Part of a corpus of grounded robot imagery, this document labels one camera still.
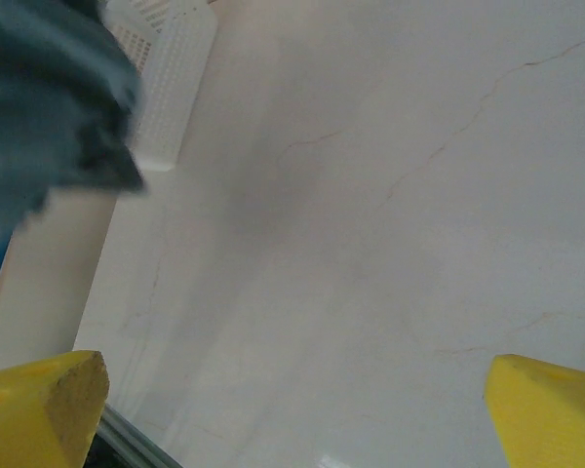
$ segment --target gray cloth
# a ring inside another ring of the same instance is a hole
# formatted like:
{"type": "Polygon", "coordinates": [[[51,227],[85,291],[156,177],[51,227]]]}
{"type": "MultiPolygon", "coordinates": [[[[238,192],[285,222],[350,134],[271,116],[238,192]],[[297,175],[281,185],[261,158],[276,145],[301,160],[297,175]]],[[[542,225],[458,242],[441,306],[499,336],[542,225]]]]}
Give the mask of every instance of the gray cloth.
{"type": "Polygon", "coordinates": [[[0,0],[0,243],[53,188],[143,188],[138,92],[97,0],[0,0]]]}

